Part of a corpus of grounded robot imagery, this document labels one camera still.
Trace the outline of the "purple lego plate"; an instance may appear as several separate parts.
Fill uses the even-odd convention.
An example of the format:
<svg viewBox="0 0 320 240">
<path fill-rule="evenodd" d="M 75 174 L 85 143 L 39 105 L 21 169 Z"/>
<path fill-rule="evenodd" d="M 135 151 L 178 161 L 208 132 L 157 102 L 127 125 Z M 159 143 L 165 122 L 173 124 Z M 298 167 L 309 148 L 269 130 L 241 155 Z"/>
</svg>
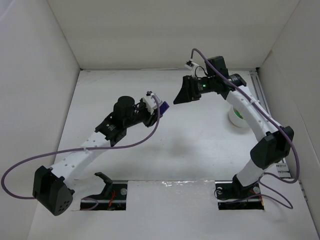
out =
<svg viewBox="0 0 320 240">
<path fill-rule="evenodd" d="M 159 106 L 160 117 L 164 115 L 164 113 L 169 109 L 169 104 L 166 101 L 163 101 Z"/>
</svg>

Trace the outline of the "dark green curved lego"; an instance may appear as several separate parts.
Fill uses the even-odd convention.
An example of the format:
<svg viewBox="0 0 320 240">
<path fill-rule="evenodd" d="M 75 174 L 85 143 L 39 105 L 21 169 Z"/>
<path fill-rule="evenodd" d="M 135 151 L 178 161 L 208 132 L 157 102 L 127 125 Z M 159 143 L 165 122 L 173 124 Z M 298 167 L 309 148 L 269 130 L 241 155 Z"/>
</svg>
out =
<svg viewBox="0 0 320 240">
<path fill-rule="evenodd" d="M 239 112 L 235 112 L 235 114 L 236 114 L 239 118 L 244 119 L 243 116 L 242 116 Z"/>
</svg>

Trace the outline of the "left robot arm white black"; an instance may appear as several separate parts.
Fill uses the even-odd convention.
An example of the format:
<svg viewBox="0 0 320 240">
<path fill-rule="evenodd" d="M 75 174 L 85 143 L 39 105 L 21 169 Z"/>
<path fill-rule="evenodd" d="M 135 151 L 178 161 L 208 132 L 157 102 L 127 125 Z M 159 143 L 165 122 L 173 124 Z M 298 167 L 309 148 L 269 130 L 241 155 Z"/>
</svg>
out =
<svg viewBox="0 0 320 240">
<path fill-rule="evenodd" d="M 90 196 L 107 197 L 113 181 L 102 172 L 80 179 L 80 174 L 102 153 L 118 149 L 117 143 L 130 127 L 144 124 L 157 127 L 169 108 L 167 102 L 148 92 L 139 102 L 130 96 L 121 96 L 113 111 L 95 128 L 78 150 L 49 168 L 39 167 L 34 174 L 32 195 L 54 216 L 64 213 L 74 200 Z"/>
</svg>

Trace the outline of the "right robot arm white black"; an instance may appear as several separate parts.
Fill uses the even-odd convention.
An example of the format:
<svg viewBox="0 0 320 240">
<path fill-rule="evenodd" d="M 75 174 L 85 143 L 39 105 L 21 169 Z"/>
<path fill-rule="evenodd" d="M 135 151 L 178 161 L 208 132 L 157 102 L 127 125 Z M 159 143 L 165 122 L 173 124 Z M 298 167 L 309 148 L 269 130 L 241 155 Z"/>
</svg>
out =
<svg viewBox="0 0 320 240">
<path fill-rule="evenodd" d="M 250 151 L 249 162 L 230 184 L 222 185 L 217 190 L 221 200 L 246 198 L 270 166 L 296 150 L 293 146 L 294 131 L 270 117 L 252 95 L 246 81 L 237 73 L 229 74 L 222 56 L 207 59 L 205 65 L 204 76 L 199 77 L 197 70 L 200 65 L 192 59 L 186 62 L 185 66 L 191 70 L 191 74 L 182 78 L 181 89 L 173 103 L 198 101 L 203 94 L 215 92 L 251 128 L 257 144 Z"/>
</svg>

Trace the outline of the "white round divided container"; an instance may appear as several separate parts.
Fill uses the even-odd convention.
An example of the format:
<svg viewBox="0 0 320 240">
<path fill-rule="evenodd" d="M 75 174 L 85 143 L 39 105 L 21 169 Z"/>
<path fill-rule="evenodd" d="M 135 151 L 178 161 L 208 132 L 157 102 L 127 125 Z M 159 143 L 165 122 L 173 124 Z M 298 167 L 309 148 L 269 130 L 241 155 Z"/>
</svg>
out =
<svg viewBox="0 0 320 240">
<path fill-rule="evenodd" d="M 239 128 L 248 128 L 249 126 L 246 120 L 239 118 L 235 114 L 235 112 L 238 112 L 238 111 L 233 106 L 231 106 L 228 112 L 228 117 L 229 117 L 229 120 L 232 122 L 232 124 Z"/>
</svg>

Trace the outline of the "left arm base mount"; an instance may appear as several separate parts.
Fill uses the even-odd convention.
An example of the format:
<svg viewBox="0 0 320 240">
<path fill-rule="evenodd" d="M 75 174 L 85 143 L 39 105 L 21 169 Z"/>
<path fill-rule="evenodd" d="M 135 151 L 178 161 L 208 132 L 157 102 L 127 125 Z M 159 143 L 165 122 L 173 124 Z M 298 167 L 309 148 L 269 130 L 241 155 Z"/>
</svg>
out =
<svg viewBox="0 0 320 240">
<path fill-rule="evenodd" d="M 125 211 L 127 207 L 128 181 L 116 180 L 107 195 L 87 196 L 80 202 L 81 211 Z"/>
</svg>

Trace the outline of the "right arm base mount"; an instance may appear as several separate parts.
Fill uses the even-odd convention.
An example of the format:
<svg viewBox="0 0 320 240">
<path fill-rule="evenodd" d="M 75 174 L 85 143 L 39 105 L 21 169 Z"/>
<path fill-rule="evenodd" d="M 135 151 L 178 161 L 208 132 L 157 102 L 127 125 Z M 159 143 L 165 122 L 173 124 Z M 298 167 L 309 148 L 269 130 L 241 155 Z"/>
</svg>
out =
<svg viewBox="0 0 320 240">
<path fill-rule="evenodd" d="M 219 210 L 264 210 L 257 182 L 242 190 L 237 190 L 232 181 L 216 181 L 214 196 Z"/>
</svg>

